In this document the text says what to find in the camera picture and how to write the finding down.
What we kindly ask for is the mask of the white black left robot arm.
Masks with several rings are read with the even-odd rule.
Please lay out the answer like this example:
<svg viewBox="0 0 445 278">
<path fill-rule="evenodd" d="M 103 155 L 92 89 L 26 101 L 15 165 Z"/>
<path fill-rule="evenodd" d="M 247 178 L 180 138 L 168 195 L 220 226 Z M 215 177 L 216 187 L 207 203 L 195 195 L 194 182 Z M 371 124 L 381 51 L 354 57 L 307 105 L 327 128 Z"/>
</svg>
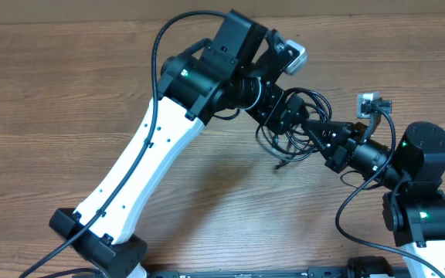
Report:
<svg viewBox="0 0 445 278">
<path fill-rule="evenodd" d="M 154 95 L 124 152 L 84 201 L 50 219 L 50 227 L 92 264 L 81 276 L 145 276 L 147 245 L 134 230 L 172 162 L 222 110 L 244 110 L 275 134 L 289 131 L 298 111 L 286 106 L 277 79 L 296 74 L 306 61 L 303 46 L 231 11 L 215 37 L 154 66 Z"/>
</svg>

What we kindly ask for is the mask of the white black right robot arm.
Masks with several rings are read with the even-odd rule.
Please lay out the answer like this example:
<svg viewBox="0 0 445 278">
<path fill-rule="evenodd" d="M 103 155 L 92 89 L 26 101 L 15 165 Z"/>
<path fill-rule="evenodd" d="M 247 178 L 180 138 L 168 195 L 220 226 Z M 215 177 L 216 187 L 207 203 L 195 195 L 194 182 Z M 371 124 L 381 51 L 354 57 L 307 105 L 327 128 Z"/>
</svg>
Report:
<svg viewBox="0 0 445 278">
<path fill-rule="evenodd" d="M 382 216 L 395 245 L 388 247 L 339 232 L 353 242 L 403 257 L 412 277 L 445 277 L 445 130 L 429 122 L 410 124 L 390 147 L 371 139 L 378 120 L 369 124 L 306 120 L 301 125 L 335 172 L 350 167 L 388 189 Z"/>
</svg>

